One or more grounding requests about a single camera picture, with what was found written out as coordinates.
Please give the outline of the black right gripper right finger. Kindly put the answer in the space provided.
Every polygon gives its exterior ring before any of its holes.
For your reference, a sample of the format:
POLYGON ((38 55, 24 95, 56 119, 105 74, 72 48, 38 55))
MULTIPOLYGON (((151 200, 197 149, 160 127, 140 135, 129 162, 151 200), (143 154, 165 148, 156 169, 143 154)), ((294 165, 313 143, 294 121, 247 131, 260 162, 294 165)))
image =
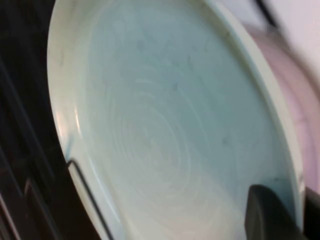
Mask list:
POLYGON ((320 240, 320 195, 308 187, 305 190, 304 235, 309 240, 320 240))

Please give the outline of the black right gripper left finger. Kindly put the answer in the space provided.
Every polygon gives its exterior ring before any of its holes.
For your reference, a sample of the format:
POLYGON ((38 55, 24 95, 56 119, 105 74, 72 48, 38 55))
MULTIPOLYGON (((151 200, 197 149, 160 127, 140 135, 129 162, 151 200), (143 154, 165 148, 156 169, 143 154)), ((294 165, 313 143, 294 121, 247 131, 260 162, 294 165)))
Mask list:
POLYGON ((248 191, 244 228, 248 240, 304 239, 277 195, 258 184, 248 191))

